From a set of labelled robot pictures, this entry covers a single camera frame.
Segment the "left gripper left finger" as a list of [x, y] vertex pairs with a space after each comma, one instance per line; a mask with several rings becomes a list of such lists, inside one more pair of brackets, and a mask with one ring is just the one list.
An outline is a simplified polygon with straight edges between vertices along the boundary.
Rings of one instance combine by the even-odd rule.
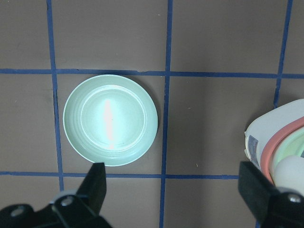
[[0, 210], [2, 228], [110, 228], [99, 215], [106, 195], [103, 163], [94, 163], [76, 193], [65, 194], [39, 211], [29, 204]]

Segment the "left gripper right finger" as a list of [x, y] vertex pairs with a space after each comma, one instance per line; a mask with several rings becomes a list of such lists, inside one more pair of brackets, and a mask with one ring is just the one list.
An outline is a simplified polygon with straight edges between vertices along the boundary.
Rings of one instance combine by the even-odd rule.
[[261, 228], [302, 228], [304, 197], [274, 186], [251, 162], [239, 165], [238, 191]]

